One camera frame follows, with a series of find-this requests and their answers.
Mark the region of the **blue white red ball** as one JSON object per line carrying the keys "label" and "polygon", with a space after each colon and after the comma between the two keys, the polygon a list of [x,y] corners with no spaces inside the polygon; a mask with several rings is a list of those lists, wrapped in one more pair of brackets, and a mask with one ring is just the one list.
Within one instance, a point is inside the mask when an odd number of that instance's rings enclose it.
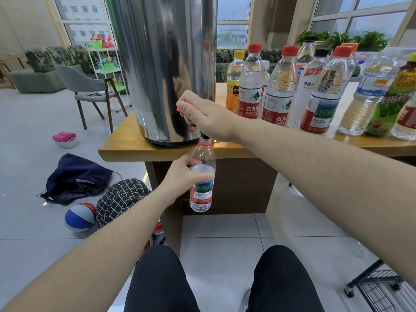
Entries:
{"label": "blue white red ball", "polygon": [[91,203],[78,203],[65,214],[65,225],[74,232],[91,229],[96,223],[96,206]]}

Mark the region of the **grey chair wooden legs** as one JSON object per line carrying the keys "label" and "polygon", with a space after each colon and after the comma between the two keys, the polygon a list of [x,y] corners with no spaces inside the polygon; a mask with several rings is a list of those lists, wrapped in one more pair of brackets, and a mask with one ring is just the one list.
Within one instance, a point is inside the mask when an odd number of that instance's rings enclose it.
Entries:
{"label": "grey chair wooden legs", "polygon": [[59,64],[55,65],[55,70],[62,82],[65,84],[66,88],[74,93],[74,98],[78,106],[84,130],[87,130],[87,125],[83,108],[81,106],[82,101],[92,103],[102,120],[105,120],[105,117],[97,106],[97,103],[106,104],[110,133],[114,132],[112,110],[110,105],[111,98],[117,98],[125,117],[128,116],[119,91],[116,88],[112,78],[92,79],[73,67]]}

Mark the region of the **person's right forearm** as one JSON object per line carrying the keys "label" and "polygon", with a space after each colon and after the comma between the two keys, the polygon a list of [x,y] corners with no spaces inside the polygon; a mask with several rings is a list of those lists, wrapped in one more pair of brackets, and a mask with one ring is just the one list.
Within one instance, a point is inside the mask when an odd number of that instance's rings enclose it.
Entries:
{"label": "person's right forearm", "polygon": [[416,167],[239,116],[231,137],[416,288]]}

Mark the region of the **person's left leg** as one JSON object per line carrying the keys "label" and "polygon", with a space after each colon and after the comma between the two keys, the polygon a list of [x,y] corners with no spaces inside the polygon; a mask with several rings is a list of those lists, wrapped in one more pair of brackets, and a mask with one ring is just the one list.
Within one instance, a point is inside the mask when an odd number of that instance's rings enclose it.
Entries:
{"label": "person's left leg", "polygon": [[123,312],[200,312],[179,257],[155,245],[137,262]]}

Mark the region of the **orange juice bottle yellow cap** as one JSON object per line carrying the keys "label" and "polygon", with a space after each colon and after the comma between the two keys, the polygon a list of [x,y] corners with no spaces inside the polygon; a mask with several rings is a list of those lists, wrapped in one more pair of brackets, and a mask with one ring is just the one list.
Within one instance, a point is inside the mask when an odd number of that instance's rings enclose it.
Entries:
{"label": "orange juice bottle yellow cap", "polygon": [[226,95],[226,109],[231,110],[237,114],[237,105],[240,88],[240,78],[242,66],[244,64],[245,51],[234,51],[234,60],[230,63],[227,69],[227,95]]}

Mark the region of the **stainless steel water urn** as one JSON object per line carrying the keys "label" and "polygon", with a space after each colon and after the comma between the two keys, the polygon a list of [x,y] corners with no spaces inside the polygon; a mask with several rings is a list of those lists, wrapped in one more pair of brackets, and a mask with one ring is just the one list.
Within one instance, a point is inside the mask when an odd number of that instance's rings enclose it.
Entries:
{"label": "stainless steel water urn", "polygon": [[106,0],[141,135],[158,146],[197,143],[176,110],[190,90],[215,100],[218,0]]}

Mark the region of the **small white basket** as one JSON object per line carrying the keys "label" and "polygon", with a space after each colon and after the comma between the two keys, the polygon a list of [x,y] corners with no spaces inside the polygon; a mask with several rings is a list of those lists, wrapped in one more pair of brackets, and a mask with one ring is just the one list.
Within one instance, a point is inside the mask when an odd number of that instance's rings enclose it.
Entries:
{"label": "small white basket", "polygon": [[76,138],[76,137],[68,139],[67,141],[65,141],[65,138],[57,140],[56,137],[54,136],[53,140],[59,148],[64,148],[64,149],[74,148],[74,147],[78,146],[79,143],[80,143],[79,139]]}

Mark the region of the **person's left hand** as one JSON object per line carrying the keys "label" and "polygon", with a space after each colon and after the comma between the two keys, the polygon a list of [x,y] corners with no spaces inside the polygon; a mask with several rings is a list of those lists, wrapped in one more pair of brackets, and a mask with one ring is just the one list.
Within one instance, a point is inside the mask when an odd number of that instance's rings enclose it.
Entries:
{"label": "person's left hand", "polygon": [[192,170],[188,166],[198,164],[198,162],[198,160],[193,158],[191,152],[188,152],[179,159],[173,161],[162,183],[157,189],[157,191],[162,194],[162,198],[172,204],[179,196],[189,190],[192,185],[186,185],[186,173]]}

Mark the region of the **pink towel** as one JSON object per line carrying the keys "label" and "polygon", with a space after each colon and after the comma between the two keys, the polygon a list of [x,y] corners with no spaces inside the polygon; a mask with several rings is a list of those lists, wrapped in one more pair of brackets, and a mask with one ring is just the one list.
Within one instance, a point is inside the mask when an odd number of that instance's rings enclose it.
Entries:
{"label": "pink towel", "polygon": [[52,139],[59,143],[67,143],[75,140],[76,134],[72,132],[61,131],[52,136]]}

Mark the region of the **green tea bottle yellow cap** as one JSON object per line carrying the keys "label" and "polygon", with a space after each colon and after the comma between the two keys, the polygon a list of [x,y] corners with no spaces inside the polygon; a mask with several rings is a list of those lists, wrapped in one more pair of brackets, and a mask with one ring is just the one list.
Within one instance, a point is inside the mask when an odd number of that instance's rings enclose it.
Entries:
{"label": "green tea bottle yellow cap", "polygon": [[399,68],[392,84],[377,103],[373,115],[364,130],[371,136],[386,135],[396,122],[400,110],[416,91],[416,52]]}

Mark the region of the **small bottle white cap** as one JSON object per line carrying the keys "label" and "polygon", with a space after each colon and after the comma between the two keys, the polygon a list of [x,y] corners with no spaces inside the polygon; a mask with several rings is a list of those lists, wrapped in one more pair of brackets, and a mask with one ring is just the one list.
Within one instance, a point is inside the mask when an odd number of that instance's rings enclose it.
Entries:
{"label": "small bottle white cap", "polygon": [[263,98],[264,91],[266,90],[268,86],[268,82],[270,79],[270,74],[268,73],[268,69],[270,67],[270,62],[268,60],[262,60],[261,61],[262,66],[262,92],[261,97]]}

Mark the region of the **person's right hand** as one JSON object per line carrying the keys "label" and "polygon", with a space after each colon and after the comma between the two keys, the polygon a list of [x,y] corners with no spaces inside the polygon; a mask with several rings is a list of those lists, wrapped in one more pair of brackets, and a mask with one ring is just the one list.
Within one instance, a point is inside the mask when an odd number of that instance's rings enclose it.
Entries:
{"label": "person's right hand", "polygon": [[241,118],[225,107],[205,99],[208,123],[197,127],[205,135],[220,142],[239,143]]}

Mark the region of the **clear bottle dark red label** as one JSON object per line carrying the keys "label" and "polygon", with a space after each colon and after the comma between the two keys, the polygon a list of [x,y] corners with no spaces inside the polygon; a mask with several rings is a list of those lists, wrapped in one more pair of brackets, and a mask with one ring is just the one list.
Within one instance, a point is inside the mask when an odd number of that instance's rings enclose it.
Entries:
{"label": "clear bottle dark red label", "polygon": [[405,141],[416,141],[416,94],[403,106],[390,134]]}

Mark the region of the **orange basketball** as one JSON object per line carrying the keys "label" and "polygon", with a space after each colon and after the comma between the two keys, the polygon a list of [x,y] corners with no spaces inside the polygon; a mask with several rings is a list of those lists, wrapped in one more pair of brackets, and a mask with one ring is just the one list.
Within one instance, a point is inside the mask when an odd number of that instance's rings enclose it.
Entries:
{"label": "orange basketball", "polygon": [[163,226],[161,223],[161,220],[157,222],[156,226],[153,229],[152,234],[150,235],[145,247],[143,248],[143,251],[141,252],[139,259],[142,258],[144,252],[149,249],[150,247],[154,245],[163,245],[166,241],[165,233],[163,230]]}

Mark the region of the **small wooden side table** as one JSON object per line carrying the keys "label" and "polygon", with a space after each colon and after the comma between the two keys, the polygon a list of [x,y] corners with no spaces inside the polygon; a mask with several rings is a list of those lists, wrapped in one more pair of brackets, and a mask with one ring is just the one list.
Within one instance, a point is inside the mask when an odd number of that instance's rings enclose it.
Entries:
{"label": "small wooden side table", "polygon": [[14,89],[12,72],[27,69],[27,58],[25,54],[8,54],[0,57],[0,89]]}

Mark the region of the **green sofa leaf cushions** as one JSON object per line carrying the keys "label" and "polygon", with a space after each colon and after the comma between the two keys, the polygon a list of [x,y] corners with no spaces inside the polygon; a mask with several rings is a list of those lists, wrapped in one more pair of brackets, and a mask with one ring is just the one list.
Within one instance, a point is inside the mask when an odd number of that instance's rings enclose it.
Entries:
{"label": "green sofa leaf cushions", "polygon": [[25,57],[28,67],[10,73],[20,93],[50,94],[66,89],[57,74],[56,65],[69,66],[90,78],[96,78],[88,51],[79,45],[29,49]]}

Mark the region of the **red label water bottle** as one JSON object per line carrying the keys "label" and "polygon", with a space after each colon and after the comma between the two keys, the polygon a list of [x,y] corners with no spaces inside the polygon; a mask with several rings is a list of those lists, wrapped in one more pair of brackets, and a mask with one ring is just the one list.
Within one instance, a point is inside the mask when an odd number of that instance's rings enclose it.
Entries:
{"label": "red label water bottle", "polygon": [[263,89],[260,43],[250,44],[248,56],[242,65],[237,114],[247,119],[257,119]]}
{"label": "red label water bottle", "polygon": [[284,126],[297,88],[296,57],[299,47],[286,45],[265,91],[262,120]]}

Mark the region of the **person's left forearm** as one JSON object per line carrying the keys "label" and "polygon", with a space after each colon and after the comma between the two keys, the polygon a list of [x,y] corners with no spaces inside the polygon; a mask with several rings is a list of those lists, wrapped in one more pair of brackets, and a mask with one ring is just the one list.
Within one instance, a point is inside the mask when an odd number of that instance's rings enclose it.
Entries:
{"label": "person's left forearm", "polygon": [[107,312],[175,199],[160,186],[62,256],[0,312]]}

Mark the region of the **clear bottle black cap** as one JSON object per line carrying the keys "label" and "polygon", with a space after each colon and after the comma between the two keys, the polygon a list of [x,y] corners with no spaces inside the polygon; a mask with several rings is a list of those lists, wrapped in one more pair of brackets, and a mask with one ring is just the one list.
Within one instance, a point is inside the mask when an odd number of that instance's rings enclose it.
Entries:
{"label": "clear bottle black cap", "polygon": [[296,57],[297,81],[304,66],[314,59],[316,36],[305,36],[302,46],[299,48]]}

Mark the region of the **clear bottle blue label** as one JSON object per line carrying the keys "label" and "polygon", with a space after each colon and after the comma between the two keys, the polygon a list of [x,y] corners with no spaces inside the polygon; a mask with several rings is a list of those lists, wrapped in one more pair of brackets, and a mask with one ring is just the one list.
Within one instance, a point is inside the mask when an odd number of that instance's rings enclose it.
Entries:
{"label": "clear bottle blue label", "polygon": [[362,78],[340,121],[340,133],[359,136],[364,132],[377,104],[398,73],[398,53],[397,47],[386,47],[365,68],[361,68]]}

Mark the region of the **black white checked bag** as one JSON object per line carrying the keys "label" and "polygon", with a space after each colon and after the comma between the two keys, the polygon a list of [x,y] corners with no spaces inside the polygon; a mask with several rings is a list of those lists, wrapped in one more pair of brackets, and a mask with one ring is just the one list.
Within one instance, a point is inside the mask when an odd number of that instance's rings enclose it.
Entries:
{"label": "black white checked bag", "polygon": [[151,193],[137,178],[121,180],[109,186],[96,204],[97,228],[101,229]]}

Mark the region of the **clear bottle green picture label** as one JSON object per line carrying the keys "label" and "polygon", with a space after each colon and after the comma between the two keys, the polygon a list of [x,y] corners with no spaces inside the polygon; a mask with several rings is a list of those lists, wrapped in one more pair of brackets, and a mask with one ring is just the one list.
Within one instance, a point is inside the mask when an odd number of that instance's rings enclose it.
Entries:
{"label": "clear bottle green picture label", "polygon": [[[192,171],[216,173],[216,159],[212,139],[204,140],[200,137],[193,158],[199,162],[191,165]],[[211,207],[214,180],[215,178],[209,182],[195,183],[190,189],[189,203],[193,211],[203,213]]]}

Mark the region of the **navy drawstring bag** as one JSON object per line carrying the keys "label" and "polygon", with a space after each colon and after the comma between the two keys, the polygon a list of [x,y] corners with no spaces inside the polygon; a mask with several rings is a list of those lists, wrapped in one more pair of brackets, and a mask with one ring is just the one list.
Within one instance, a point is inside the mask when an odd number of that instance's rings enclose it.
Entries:
{"label": "navy drawstring bag", "polygon": [[49,203],[69,205],[74,200],[102,193],[113,171],[71,153],[63,155],[49,176],[44,192],[37,195]]}

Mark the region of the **person's right leg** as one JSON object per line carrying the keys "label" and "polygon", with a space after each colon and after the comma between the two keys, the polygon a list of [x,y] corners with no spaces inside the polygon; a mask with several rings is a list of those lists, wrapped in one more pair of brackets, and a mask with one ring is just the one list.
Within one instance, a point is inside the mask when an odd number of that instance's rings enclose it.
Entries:
{"label": "person's right leg", "polygon": [[253,277],[244,312],[325,312],[308,272],[286,246],[264,251]]}

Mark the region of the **black urn tap red lever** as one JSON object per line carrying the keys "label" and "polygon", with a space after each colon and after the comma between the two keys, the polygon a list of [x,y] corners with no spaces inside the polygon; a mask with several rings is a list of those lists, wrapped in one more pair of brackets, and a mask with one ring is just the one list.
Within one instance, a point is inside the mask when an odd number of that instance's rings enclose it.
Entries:
{"label": "black urn tap red lever", "polygon": [[[177,108],[177,109],[176,109],[176,111],[177,111],[177,112],[179,112],[181,115],[183,114],[179,108]],[[200,137],[201,137],[202,139],[204,139],[204,140],[209,140],[209,139],[211,139],[211,137],[209,137],[209,136],[205,135],[205,134],[204,134],[203,132],[201,132],[201,131],[200,131]]]}

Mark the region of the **white blue label bottle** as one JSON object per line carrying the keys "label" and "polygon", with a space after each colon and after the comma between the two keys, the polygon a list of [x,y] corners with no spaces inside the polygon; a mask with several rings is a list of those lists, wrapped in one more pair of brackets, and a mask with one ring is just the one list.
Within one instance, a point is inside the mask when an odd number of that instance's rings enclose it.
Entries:
{"label": "white blue label bottle", "polygon": [[299,67],[300,74],[297,89],[293,98],[293,104],[287,119],[287,126],[299,129],[306,107],[309,103],[310,95],[315,87],[320,73],[327,64],[329,49],[316,49],[311,62]]}

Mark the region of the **person's leg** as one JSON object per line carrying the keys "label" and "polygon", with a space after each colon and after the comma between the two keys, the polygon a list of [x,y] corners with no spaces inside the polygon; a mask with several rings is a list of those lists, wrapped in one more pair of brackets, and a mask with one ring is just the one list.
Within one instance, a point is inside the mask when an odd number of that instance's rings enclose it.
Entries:
{"label": "person's leg", "polygon": [[123,312],[200,312],[179,257],[155,245],[137,262]]}
{"label": "person's leg", "polygon": [[325,312],[308,272],[286,246],[264,251],[253,277],[244,312]]}

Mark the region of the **green potted plants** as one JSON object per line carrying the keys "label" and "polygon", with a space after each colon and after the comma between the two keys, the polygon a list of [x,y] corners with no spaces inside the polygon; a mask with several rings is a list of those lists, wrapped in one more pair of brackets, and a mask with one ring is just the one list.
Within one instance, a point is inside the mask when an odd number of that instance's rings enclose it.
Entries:
{"label": "green potted plants", "polygon": [[385,34],[377,31],[366,31],[362,36],[349,36],[346,32],[331,34],[329,31],[318,33],[304,30],[297,36],[295,44],[298,46],[303,44],[307,36],[315,37],[315,41],[323,41],[324,47],[330,50],[334,50],[342,43],[358,43],[358,52],[380,52],[387,47],[390,41]]}

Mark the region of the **red cap bottle picture label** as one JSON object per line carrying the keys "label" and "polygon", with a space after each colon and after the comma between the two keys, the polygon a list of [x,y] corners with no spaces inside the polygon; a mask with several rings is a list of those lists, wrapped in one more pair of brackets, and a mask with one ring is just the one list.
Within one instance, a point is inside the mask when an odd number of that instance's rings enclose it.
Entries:
{"label": "red cap bottle picture label", "polygon": [[331,61],[323,68],[310,94],[299,128],[313,134],[325,133],[350,79],[352,47],[337,46]]}

